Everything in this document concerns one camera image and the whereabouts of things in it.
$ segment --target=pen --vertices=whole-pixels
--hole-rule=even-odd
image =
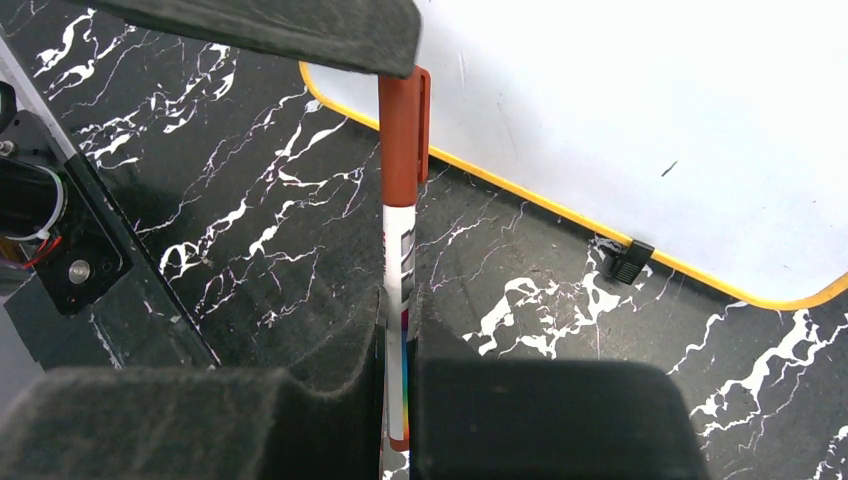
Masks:
[[[409,450],[410,296],[415,288],[415,204],[427,178],[430,74],[415,67],[406,79],[380,76],[380,157],[383,192],[383,284],[386,318],[386,417],[389,444]]]

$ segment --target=black metal bracket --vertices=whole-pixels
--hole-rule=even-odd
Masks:
[[[17,145],[15,160],[47,167],[62,180],[67,192],[65,211],[51,228],[51,235],[61,235],[62,241],[35,264],[35,271],[59,313],[78,313],[102,297],[132,267],[127,251],[95,208],[105,200],[94,198],[85,185],[90,182],[81,178],[92,175],[76,165],[85,162],[85,157],[64,158],[37,115],[18,112],[0,134],[2,140]]]
[[[609,276],[619,282],[633,285],[653,253],[654,247],[645,242],[633,240],[624,253],[614,258]]]

